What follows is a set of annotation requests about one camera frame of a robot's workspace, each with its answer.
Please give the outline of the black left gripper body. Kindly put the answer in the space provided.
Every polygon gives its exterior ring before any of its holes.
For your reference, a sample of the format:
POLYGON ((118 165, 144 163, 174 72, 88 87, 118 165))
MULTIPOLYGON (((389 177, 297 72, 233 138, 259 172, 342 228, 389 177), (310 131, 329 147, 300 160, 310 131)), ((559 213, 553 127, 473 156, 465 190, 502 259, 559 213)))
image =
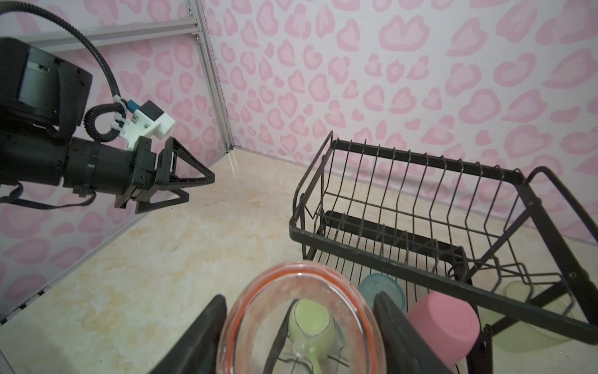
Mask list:
POLYGON ((115 208, 126 208, 131 200, 137 202, 136 208, 166 208, 175 204, 174 199, 166 199, 160 202, 151 202, 152 196, 162 190, 162 182, 157 182, 157 176, 165 176, 171 172, 172 163, 163 162, 164 156, 171 156, 174 146, 174 138, 169 137, 164 149, 157 156, 151 151, 152 140, 140 137, 132 152, 132 163, 130 166, 129 179, 122 194, 115 198, 115 208))

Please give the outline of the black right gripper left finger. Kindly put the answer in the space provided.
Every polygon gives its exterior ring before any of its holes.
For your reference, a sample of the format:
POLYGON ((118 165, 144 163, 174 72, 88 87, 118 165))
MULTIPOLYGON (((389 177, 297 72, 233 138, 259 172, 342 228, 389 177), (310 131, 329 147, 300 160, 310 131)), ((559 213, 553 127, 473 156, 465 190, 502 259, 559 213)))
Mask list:
POLYGON ((225 297, 216 295, 150 373, 215 373, 217 348, 226 319, 225 297))

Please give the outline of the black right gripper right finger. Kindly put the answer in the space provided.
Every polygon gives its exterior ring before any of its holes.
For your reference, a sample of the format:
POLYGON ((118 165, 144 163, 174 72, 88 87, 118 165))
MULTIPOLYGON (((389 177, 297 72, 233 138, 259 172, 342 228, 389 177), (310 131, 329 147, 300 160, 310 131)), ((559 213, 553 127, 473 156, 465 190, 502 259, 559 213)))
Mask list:
POLYGON ((373 311, 382 334, 387 373, 451 372, 385 292, 375 296, 373 311))

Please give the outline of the frosted teal textured cup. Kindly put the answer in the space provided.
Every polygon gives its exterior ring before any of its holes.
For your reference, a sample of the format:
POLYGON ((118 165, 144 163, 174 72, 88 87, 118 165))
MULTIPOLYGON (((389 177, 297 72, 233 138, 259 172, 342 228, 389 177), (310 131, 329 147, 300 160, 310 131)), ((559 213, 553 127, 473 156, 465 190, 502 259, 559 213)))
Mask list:
POLYGON ((359 283, 358 291, 371 309, 374 308, 375 297, 380 293, 386 293, 400 311, 404 312, 406 309, 406 297, 403 288, 386 274, 369 274, 359 283))

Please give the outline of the light green ceramic mug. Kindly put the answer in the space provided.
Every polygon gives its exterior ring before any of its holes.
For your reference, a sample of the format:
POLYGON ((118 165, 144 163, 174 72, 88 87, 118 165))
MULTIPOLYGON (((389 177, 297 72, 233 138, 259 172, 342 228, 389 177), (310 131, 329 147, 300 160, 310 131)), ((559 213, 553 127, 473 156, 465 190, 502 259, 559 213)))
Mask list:
POLYGON ((321 361, 336 344, 336 321, 328 309, 309 299, 299 300, 289 315, 288 334, 294 354, 307 359, 313 373, 322 373, 321 361))

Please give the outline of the clear pink plastic cup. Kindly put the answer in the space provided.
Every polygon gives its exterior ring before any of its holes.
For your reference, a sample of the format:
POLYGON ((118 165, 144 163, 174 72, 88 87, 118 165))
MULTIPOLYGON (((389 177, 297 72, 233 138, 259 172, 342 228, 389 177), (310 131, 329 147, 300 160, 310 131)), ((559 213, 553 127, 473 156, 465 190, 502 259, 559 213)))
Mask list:
POLYGON ((219 342, 218 373, 313 373, 294 354, 291 309, 309 299, 336 321, 336 344, 322 373, 384 373, 386 353, 372 309, 349 280, 311 261, 283 263, 261 273, 233 305, 219 342))

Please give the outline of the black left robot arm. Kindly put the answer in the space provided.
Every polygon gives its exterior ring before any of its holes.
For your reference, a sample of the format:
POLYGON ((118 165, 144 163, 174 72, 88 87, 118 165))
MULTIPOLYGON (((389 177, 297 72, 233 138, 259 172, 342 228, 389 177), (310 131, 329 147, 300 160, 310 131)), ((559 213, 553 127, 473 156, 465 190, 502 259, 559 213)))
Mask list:
POLYGON ((188 190, 215 176, 178 140, 174 119, 152 101, 117 99, 87 107, 86 70, 14 38, 1 40, 2 202, 36 210, 27 182, 63 186, 91 204, 100 193, 137 213, 188 202, 188 190))

